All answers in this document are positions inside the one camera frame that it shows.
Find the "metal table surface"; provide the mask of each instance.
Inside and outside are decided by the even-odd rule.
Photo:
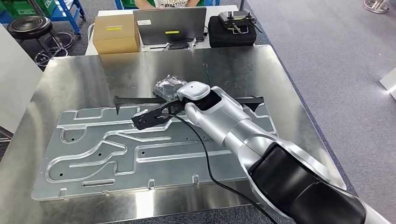
[[[31,198],[61,112],[111,107],[114,94],[151,97],[155,81],[168,74],[211,81],[233,97],[264,96],[279,136],[325,164],[332,183],[346,189],[270,46],[65,57],[49,63],[0,163],[0,223],[105,223],[245,204],[213,184],[50,202]],[[228,184],[253,198],[246,181]]]

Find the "white panel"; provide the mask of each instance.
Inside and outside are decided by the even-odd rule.
[[[15,133],[42,71],[0,26],[0,126]]]
[[[396,68],[382,78],[380,83],[394,98],[396,98]]]

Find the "yellow label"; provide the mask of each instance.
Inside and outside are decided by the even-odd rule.
[[[122,27],[109,27],[107,30],[120,30]]]
[[[178,34],[179,31],[165,31],[165,34]]]

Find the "gray carpet floor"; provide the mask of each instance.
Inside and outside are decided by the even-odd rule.
[[[370,13],[362,0],[248,2],[268,35],[260,35],[256,44],[271,40],[348,189],[396,222],[396,101],[378,82],[396,66],[395,12]],[[97,12],[115,9],[112,0],[81,3],[87,21],[80,23],[82,36],[69,49],[72,56],[85,54],[86,30]],[[221,3],[239,5],[238,0]],[[68,22],[54,28],[73,33]],[[35,43],[21,45],[31,56],[40,50]],[[269,222],[252,206],[242,206],[127,223]]]

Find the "stool seat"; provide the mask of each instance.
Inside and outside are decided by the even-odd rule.
[[[18,40],[38,39],[52,30],[52,23],[44,16],[25,16],[9,23],[7,30]]]

